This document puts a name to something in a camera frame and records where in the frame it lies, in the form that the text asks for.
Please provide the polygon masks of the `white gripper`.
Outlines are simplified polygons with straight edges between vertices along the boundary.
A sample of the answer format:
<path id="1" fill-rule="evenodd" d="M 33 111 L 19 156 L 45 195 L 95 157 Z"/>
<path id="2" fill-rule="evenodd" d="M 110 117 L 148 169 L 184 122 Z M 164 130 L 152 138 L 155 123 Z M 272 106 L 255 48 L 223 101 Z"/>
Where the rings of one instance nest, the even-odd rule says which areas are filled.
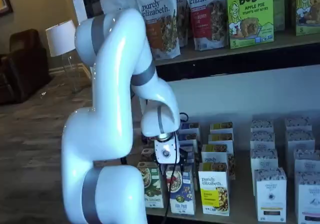
<path id="1" fill-rule="evenodd" d="M 157 159 L 159 172 L 165 174 L 164 164 L 178 164 L 180 161 L 180 144 L 176 133 L 163 133 L 155 137 L 154 151 Z M 189 165 L 179 164 L 179 171 L 182 178 L 189 177 Z"/>

